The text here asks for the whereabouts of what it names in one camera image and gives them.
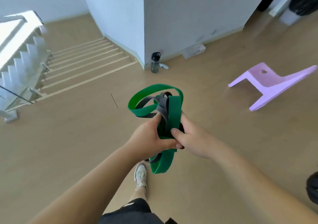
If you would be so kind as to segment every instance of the white sneaker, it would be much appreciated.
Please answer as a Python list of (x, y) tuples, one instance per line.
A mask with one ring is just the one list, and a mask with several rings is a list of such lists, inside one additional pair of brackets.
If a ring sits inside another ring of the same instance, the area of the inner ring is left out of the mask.
[(147, 191), (147, 169), (144, 163), (139, 163), (135, 169), (134, 180), (136, 185), (136, 190), (144, 186)]

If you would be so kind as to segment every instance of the wooden floor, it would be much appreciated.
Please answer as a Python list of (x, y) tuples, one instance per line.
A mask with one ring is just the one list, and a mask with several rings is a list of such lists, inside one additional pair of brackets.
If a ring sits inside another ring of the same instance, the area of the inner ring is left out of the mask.
[[(0, 222), (25, 222), (123, 145), (144, 121), (129, 112), (129, 99), (155, 83), (180, 88), (190, 118), (318, 212), (305, 190), (318, 170), (318, 73), (256, 112), (248, 109), (260, 97), (251, 84), (227, 86), (259, 62), (281, 75), (317, 64), (317, 22), (315, 13), (285, 27), (254, 14), (242, 32), (204, 53), (167, 61), (169, 70), (153, 74), (134, 64), (20, 108), (19, 120), (0, 122)], [(49, 24), (47, 31), (53, 51), (101, 37), (90, 16)], [(148, 185), (150, 207), (163, 221), (255, 223), (221, 170), (187, 150), (177, 152), (166, 174), (149, 174)], [(107, 211), (133, 190), (130, 172)]]

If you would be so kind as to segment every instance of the forearm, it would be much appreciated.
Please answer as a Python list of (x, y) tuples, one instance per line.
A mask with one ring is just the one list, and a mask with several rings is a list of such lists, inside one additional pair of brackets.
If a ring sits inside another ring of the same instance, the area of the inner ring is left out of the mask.
[(318, 216), (307, 206), (224, 143), (214, 143), (210, 156), (261, 223), (318, 223)]
[(32, 224), (87, 224), (98, 218), (138, 162), (123, 146), (41, 211)]

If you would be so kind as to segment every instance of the hand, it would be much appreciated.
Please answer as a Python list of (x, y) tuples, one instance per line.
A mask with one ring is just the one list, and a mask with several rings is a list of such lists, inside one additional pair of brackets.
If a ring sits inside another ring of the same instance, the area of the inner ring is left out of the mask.
[(181, 123), (185, 133), (178, 129), (172, 129), (173, 137), (191, 153), (200, 157), (211, 158), (213, 145), (219, 141), (200, 125), (192, 122), (184, 113), (181, 115)]
[(182, 147), (175, 139), (159, 138), (157, 126), (161, 117), (161, 114), (157, 113), (151, 120), (140, 125), (125, 144), (129, 151), (136, 156), (138, 162), (151, 158), (164, 150), (180, 149)]

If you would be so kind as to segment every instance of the water bottle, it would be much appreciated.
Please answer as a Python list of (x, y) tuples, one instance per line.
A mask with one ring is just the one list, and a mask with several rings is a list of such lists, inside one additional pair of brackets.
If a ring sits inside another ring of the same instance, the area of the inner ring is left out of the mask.
[(153, 73), (157, 73), (159, 71), (160, 68), (160, 52), (154, 52), (151, 54), (151, 72)]

